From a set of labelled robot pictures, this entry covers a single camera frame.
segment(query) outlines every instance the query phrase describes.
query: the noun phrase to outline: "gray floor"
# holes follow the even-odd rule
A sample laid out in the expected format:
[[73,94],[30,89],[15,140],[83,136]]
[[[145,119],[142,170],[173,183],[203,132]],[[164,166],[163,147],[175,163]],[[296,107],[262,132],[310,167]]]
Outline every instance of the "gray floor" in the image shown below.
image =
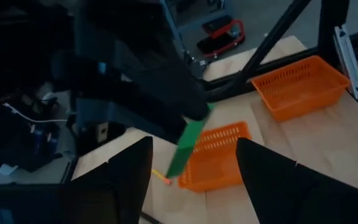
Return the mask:
[[[222,57],[242,52],[257,47],[264,39],[278,18],[284,13],[292,0],[229,0],[234,5],[236,19],[244,23],[246,41]],[[307,47],[314,47],[317,43],[319,24],[320,0],[312,0],[301,16],[294,22],[284,37],[295,35]],[[347,17],[347,28],[350,33],[358,32],[358,0],[351,0]],[[192,30],[183,35],[186,48],[195,56],[201,54],[196,48],[196,43],[205,38],[206,34],[201,30]]]

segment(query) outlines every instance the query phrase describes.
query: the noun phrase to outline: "orange plastic basket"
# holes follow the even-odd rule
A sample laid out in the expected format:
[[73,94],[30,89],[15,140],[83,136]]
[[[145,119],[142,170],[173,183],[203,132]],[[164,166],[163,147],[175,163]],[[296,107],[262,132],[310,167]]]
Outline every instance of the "orange plastic basket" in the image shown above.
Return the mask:
[[318,56],[251,80],[276,121],[336,103],[350,81]]
[[178,178],[179,187],[203,192],[241,184],[236,157],[239,137],[251,139],[243,121],[202,132],[184,173]]

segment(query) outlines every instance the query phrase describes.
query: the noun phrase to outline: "wooden table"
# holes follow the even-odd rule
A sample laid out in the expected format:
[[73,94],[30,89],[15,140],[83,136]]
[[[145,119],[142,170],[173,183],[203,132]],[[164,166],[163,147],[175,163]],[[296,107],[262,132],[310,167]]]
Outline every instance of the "wooden table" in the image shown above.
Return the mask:
[[[282,39],[264,62],[305,49],[296,37]],[[212,63],[205,80],[213,80],[240,70],[255,49]],[[358,188],[358,103],[346,93],[340,102],[323,110],[277,123],[256,92],[230,98],[216,104],[206,129],[244,120],[252,139],[322,174]],[[77,178],[127,146],[149,134],[130,129],[125,135],[78,161]],[[175,145],[154,137],[153,168],[165,172]],[[164,223],[259,223],[243,185],[196,194],[177,184],[166,186],[152,175],[144,211]]]

